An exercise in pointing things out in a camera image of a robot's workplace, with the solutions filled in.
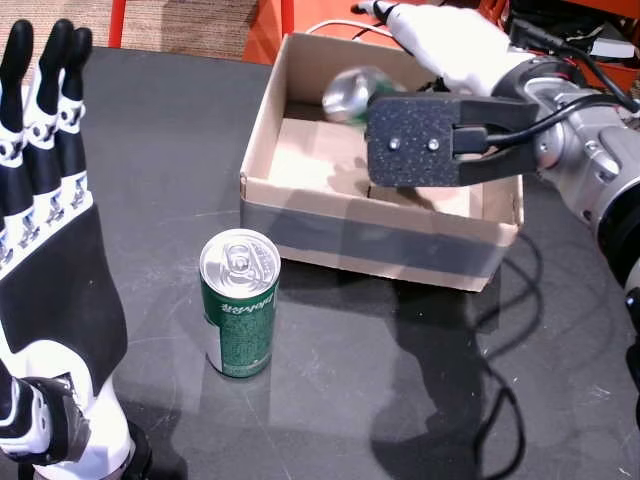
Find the screw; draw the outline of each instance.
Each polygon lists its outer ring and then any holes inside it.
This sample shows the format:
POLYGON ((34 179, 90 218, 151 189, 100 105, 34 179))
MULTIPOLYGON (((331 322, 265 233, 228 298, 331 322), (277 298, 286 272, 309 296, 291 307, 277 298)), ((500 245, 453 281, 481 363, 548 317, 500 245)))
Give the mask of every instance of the screw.
POLYGON ((440 142, 438 141, 437 138, 432 138, 431 140, 429 140, 429 143, 427 144, 427 148, 432 152, 435 152, 440 148, 440 142))
POLYGON ((400 139, 399 138, 393 137, 391 140, 389 140, 389 150, 395 152, 399 148, 400 148, 400 139))

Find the black gripper pad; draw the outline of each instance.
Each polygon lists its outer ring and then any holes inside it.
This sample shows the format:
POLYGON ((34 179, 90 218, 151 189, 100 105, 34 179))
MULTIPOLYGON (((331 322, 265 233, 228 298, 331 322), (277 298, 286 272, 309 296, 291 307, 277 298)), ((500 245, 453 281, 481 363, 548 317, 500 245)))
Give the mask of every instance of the black gripper pad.
POLYGON ((53 340, 76 352, 98 394, 124 357, 127 330, 96 205, 0 281, 0 321, 13 353, 36 340, 53 340))
POLYGON ((452 125, 460 118, 455 102, 422 97, 380 98, 367 112, 369 177, 382 187, 455 186, 458 165, 452 160, 452 125), (439 142, 431 151, 431 138, 439 142), (397 142, 397 148, 390 145, 397 142))

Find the chair leg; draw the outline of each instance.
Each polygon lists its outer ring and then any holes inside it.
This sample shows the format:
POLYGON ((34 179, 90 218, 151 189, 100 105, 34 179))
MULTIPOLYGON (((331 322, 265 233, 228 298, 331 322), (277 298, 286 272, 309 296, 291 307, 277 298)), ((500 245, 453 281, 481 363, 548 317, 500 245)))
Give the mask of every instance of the chair leg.
POLYGON ((120 48, 122 43, 122 27, 127 0, 113 0, 111 4, 111 24, 109 26, 109 47, 120 48))

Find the gray tape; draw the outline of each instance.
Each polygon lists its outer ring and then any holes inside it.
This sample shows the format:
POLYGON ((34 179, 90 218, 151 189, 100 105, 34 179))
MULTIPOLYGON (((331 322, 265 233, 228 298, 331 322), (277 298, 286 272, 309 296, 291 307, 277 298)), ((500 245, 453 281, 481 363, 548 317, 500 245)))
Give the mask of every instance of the gray tape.
POLYGON ((438 272, 487 278, 506 247, 242 202, 242 226, 275 244, 438 272))

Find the can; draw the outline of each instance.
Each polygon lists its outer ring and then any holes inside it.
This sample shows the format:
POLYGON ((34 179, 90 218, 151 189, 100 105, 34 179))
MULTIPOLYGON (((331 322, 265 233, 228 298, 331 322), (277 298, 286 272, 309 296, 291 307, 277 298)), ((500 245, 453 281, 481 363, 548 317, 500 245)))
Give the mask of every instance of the can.
POLYGON ((227 230, 202 249, 207 356, 219 372, 250 377, 269 363, 279 277, 276 246, 253 230, 227 230))

